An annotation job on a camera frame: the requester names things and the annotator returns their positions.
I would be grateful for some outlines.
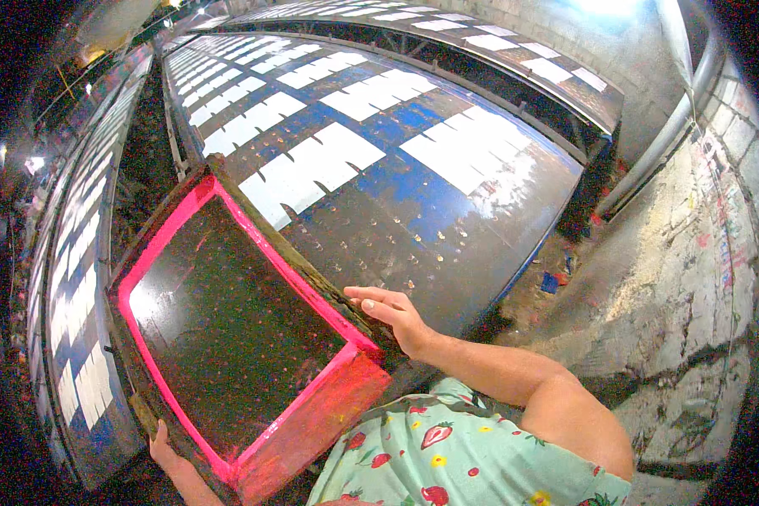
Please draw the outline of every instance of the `strawberry print shirt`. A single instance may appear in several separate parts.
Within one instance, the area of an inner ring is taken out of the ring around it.
[[[307,506],[621,506],[630,484],[493,414],[455,378],[367,411],[338,440]]]

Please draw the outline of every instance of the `hand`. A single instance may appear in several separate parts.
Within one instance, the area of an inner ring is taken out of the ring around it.
[[[158,466],[167,473],[174,469],[181,459],[169,446],[168,439],[169,430],[166,427],[166,422],[158,420],[158,434],[154,437],[154,441],[149,438],[149,454],[158,463]]]
[[[375,287],[346,287],[343,292],[365,314],[393,327],[393,336],[411,359],[421,360],[439,336],[425,325],[404,293]]]

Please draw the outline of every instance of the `red object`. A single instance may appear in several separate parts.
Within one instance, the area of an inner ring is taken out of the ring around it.
[[[444,506],[450,501],[450,496],[442,487],[422,487],[422,497],[430,501],[433,506]]]
[[[354,434],[354,437],[349,440],[349,443],[345,446],[347,450],[354,450],[360,448],[363,442],[366,440],[366,435],[363,432]]]
[[[422,439],[421,449],[430,448],[439,441],[446,440],[450,434],[452,434],[452,423],[450,422],[441,422],[427,429],[425,437]]]
[[[163,379],[138,328],[129,305],[132,289],[152,266],[172,237],[213,197],[221,197],[234,220],[256,243],[282,278],[298,293],[299,304],[309,304],[346,341],[312,383],[236,459],[223,459],[211,448],[186,415]],[[119,310],[126,320],[141,357],[163,399],[223,482],[236,488],[245,504],[260,503],[283,487],[324,452],[374,403],[391,381],[377,364],[381,350],[341,316],[313,289],[262,236],[216,177],[200,181],[155,232],[141,257],[118,285]]]
[[[376,457],[374,457],[374,460],[371,461],[371,468],[376,469],[380,466],[382,466],[385,462],[391,460],[391,454],[390,453],[380,453]]]

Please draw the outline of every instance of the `person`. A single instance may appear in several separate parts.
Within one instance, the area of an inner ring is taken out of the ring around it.
[[[334,444],[307,505],[626,502],[634,470],[627,433],[562,365],[528,350],[439,334],[400,292],[344,293],[389,324],[407,356],[446,377],[428,394],[365,412]],[[522,420],[493,413],[476,393],[522,406]],[[161,423],[151,455],[186,504],[221,504],[166,436]]]

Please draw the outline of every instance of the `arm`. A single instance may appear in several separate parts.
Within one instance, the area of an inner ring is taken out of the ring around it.
[[[519,348],[466,342],[426,326],[407,296],[380,288],[348,287],[345,294],[366,314],[393,327],[411,359],[433,365],[467,386],[507,404],[523,406],[520,426],[632,478],[632,448],[616,417],[567,369],[548,357]]]
[[[224,506],[194,465],[169,446],[168,436],[166,423],[158,420],[158,435],[149,440],[149,454],[175,484],[186,506]]]

